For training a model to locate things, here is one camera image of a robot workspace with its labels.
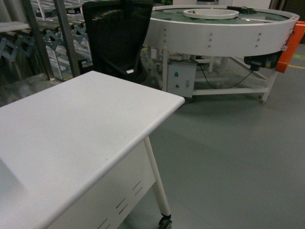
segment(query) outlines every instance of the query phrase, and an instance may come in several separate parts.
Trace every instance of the desk leg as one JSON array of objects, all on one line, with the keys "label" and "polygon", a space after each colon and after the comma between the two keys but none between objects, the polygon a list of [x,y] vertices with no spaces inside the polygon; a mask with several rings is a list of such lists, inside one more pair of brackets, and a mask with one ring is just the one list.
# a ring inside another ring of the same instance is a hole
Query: desk leg
[{"label": "desk leg", "polygon": [[161,177],[159,174],[156,160],[154,158],[153,149],[152,149],[152,145],[149,140],[149,137],[146,137],[144,139],[144,144],[146,147],[146,151],[147,151],[150,163],[152,165],[152,171],[153,171],[154,177],[156,179],[156,182],[152,186],[153,192],[156,196],[160,212],[163,215],[163,218],[160,220],[159,225],[160,225],[160,228],[169,228],[170,224],[172,223],[169,220],[171,218],[171,211],[170,211],[170,208],[169,208],[169,205],[167,202],[164,187],[163,187],[163,184],[161,181]]},{"label": "desk leg", "polygon": [[271,76],[270,76],[268,84],[267,84],[268,92],[264,93],[263,97],[262,97],[262,103],[264,103],[264,104],[267,102],[267,99],[268,99],[269,94],[271,92],[272,86],[275,82],[276,75],[277,75],[277,71],[272,70]]}]

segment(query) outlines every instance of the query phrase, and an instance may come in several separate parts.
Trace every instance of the floor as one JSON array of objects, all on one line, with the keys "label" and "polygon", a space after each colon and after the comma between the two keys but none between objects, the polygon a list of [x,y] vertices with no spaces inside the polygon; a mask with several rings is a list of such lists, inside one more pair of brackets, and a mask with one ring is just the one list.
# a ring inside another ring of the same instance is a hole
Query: floor
[{"label": "floor", "polygon": [[[305,45],[296,53],[267,104],[197,96],[151,134],[172,229],[305,229]],[[119,228],[160,218],[150,190]]]}]

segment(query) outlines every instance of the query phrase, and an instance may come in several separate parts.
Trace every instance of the metal post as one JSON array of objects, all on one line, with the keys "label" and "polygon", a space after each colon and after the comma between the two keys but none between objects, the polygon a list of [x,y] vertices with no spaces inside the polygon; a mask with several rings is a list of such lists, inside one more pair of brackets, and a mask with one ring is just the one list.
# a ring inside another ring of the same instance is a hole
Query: metal post
[{"label": "metal post", "polygon": [[57,12],[58,21],[61,27],[63,40],[65,42],[65,48],[67,50],[67,56],[69,59],[72,76],[76,77],[79,76],[81,73],[77,63],[77,56],[73,44],[71,29],[68,23],[68,17],[67,17],[65,5],[63,3],[63,0],[54,0],[54,4]]},{"label": "metal post", "polygon": [[163,49],[163,72],[162,72],[162,91],[167,92],[167,84],[168,84],[168,78],[167,78],[167,71],[168,71],[168,58],[169,53],[166,49]]},{"label": "metal post", "polygon": [[23,0],[22,2],[23,2],[24,11],[29,20],[33,36],[35,38],[35,41],[36,41],[36,44],[38,47],[38,53],[40,54],[41,59],[42,59],[42,65],[43,65],[44,72],[47,74],[47,76],[50,80],[54,80],[55,78],[54,78],[54,74],[53,74],[50,60],[48,57],[47,49],[43,42],[42,35],[40,33],[38,23],[36,21],[36,17],[35,17],[32,5],[30,3],[30,0]]}]

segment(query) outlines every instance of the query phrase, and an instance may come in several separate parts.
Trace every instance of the white desk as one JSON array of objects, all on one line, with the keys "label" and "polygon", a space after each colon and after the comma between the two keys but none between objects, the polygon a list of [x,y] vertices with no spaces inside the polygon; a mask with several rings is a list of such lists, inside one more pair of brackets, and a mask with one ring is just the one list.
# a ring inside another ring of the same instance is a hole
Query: white desk
[{"label": "white desk", "polygon": [[0,108],[0,228],[117,228],[152,185],[170,214],[148,135],[183,102],[90,72]]}]

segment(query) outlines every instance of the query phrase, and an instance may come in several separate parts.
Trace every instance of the black office chair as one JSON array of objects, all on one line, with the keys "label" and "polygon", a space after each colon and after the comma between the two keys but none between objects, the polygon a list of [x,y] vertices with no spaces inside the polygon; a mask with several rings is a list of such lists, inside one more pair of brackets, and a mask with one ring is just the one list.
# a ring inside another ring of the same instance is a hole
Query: black office chair
[{"label": "black office chair", "polygon": [[141,83],[147,72],[140,52],[148,30],[153,1],[110,0],[82,6],[93,70]]}]

